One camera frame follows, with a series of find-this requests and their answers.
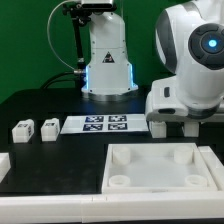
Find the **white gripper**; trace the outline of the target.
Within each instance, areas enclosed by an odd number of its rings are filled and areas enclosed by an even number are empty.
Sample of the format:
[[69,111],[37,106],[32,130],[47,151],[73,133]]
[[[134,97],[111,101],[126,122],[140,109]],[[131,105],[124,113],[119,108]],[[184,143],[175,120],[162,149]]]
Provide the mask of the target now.
[[152,83],[145,104],[147,121],[224,122],[224,100],[216,112],[194,112],[178,100],[175,83],[176,77],[160,79]]

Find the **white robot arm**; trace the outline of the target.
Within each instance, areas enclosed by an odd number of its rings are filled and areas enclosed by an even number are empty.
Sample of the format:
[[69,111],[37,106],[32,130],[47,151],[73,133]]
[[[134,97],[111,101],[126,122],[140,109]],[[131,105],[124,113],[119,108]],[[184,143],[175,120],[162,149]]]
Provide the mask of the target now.
[[172,76],[152,83],[146,118],[213,116],[224,98],[224,0],[190,0],[164,9],[155,37]]

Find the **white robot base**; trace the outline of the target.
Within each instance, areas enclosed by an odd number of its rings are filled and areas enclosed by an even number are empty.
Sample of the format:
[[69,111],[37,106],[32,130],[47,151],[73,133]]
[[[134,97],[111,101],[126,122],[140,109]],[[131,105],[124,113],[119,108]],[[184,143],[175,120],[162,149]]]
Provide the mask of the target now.
[[112,12],[90,18],[91,60],[82,94],[97,101],[121,100],[138,90],[128,61],[124,20]]

